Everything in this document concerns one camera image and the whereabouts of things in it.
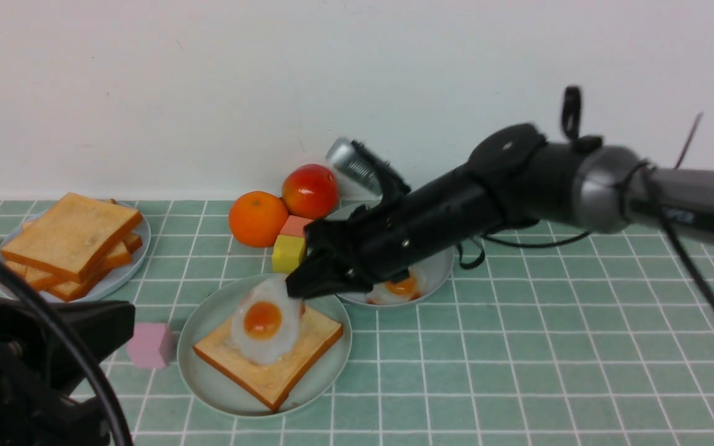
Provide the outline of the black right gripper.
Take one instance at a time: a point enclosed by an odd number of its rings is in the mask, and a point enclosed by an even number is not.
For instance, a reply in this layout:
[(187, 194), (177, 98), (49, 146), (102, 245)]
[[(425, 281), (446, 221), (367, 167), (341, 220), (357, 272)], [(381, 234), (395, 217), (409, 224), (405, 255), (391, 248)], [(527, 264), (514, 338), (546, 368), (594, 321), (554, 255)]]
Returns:
[(285, 279), (294, 299), (366, 293), (404, 279), (414, 263), (493, 228), (505, 219), (496, 198), (467, 167), (411, 194), (320, 219), (305, 228), (309, 253)]

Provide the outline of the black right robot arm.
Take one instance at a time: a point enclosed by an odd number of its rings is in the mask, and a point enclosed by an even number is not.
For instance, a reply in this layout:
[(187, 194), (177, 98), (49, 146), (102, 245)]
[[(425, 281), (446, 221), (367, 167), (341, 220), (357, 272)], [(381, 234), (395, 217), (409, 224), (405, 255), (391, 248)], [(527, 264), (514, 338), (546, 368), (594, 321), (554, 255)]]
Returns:
[[(578, 151), (532, 124), (511, 125), (464, 164), (416, 190), (374, 160), (384, 196), (345, 221), (305, 228), (309, 256), (288, 277), (289, 296), (367, 292), (462, 241), (553, 221), (595, 234), (657, 229), (662, 212), (678, 235), (714, 245), (714, 170), (647, 167), (631, 149)], [(651, 180), (660, 208), (646, 193)]]

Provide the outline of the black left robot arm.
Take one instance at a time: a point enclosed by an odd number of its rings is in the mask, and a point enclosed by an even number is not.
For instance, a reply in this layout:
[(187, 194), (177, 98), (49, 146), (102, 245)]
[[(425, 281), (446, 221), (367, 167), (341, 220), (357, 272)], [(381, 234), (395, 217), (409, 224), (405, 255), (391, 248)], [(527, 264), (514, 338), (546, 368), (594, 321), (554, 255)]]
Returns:
[(131, 445), (100, 364), (134, 333), (124, 301), (48, 303), (0, 261), (0, 445)]

